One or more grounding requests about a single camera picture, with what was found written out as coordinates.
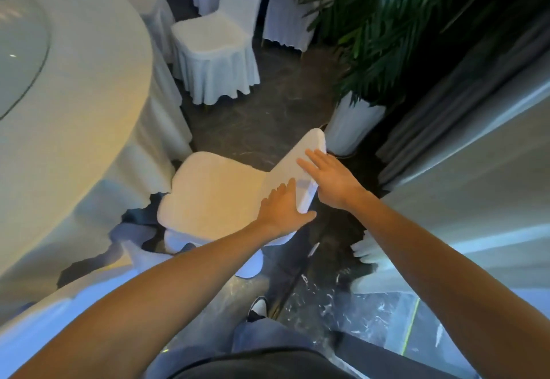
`left hand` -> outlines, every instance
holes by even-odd
[[[315,211],[306,214],[296,208],[296,180],[291,178],[287,185],[273,189],[268,198],[262,200],[256,219],[257,224],[268,228],[273,239],[297,231],[317,216]]]

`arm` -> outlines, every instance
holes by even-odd
[[[361,187],[336,158],[306,151],[298,164],[319,198],[351,212],[485,379],[550,371],[550,321],[486,271]]]
[[[296,231],[315,212],[296,210],[296,181],[262,201],[244,229],[159,264],[88,308],[13,379],[138,377],[263,245]]]

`potted plant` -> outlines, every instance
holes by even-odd
[[[469,7],[468,0],[298,2],[315,3],[319,15],[310,28],[320,27],[344,65],[336,84],[339,103],[325,130],[327,149],[338,156],[351,154],[403,100],[402,71],[426,30],[441,30]]]

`right arm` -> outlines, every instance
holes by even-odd
[[[485,379],[542,378],[550,372],[550,320],[449,245],[381,202],[340,161],[306,151],[298,164],[319,199],[351,212],[442,322]]]

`right hand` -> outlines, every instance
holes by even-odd
[[[307,157],[313,162],[298,159],[296,162],[319,184],[319,199],[324,204],[341,210],[348,210],[358,195],[366,192],[354,175],[332,155],[315,149],[306,150]]]

